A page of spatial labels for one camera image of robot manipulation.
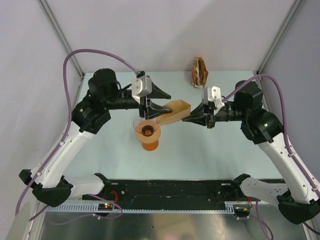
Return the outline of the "brown paper coffee filter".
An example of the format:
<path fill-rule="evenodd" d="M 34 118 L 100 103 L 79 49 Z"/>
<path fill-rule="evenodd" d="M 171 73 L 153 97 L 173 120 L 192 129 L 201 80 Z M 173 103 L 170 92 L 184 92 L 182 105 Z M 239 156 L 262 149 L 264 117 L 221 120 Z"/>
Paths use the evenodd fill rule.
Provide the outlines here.
<path fill-rule="evenodd" d="M 160 126 L 179 122 L 183 118 L 186 118 L 191 114 L 191 105 L 188 102 L 181 99 L 171 101 L 164 106 L 166 108 L 171 109 L 172 112 L 163 114 L 156 118 L 156 123 Z"/>

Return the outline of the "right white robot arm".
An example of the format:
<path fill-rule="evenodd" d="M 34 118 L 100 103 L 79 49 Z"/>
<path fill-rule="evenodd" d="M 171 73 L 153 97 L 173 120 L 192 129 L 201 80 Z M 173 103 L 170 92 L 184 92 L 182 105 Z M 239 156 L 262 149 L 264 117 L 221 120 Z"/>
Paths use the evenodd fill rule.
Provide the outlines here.
<path fill-rule="evenodd" d="M 292 224 L 302 224 L 320 212 L 320 182 L 306 168 L 289 140 L 285 122 L 263 109 L 263 91 L 254 81 L 239 81 L 228 97 L 220 88 L 206 87 L 202 101 L 183 118 L 184 122 L 215 127 L 217 122 L 240 121 L 244 136 L 258 146 L 271 160 L 284 183 L 267 183 L 249 174 L 241 174 L 231 182 L 232 197 L 245 197 L 266 202 L 278 208 Z"/>

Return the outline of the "glass flask with orange liquid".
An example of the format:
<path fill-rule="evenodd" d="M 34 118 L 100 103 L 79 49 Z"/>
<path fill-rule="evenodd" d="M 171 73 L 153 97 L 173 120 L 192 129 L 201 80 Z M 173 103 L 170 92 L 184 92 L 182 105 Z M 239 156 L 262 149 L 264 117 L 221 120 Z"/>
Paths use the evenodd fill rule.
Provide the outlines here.
<path fill-rule="evenodd" d="M 144 150 L 151 152 L 151 151 L 154 151 L 154 150 L 156 150 L 158 148 L 159 141 L 156 140 L 156 141 L 154 141 L 152 143 L 144 143 L 144 142 L 142 142 L 141 146 L 142 146 L 142 148 Z"/>

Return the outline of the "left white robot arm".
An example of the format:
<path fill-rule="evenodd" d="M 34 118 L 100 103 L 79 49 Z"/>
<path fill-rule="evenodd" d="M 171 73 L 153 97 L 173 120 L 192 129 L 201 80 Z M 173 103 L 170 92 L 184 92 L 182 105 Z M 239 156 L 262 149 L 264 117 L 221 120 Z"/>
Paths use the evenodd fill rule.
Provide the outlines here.
<path fill-rule="evenodd" d="M 157 87 L 144 71 L 137 73 L 131 84 L 121 87 L 112 69 L 97 70 L 88 81 L 85 97 L 72 110 L 71 120 L 61 141 L 49 154 L 49 160 L 33 169 L 23 169 L 19 178 L 31 187 L 38 201 L 50 207 L 85 195 L 107 199 L 111 183 L 103 174 L 67 177 L 64 172 L 80 149 L 111 119 L 111 110 L 137 109 L 146 120 L 172 112 L 153 99 L 169 100 L 171 95 Z"/>

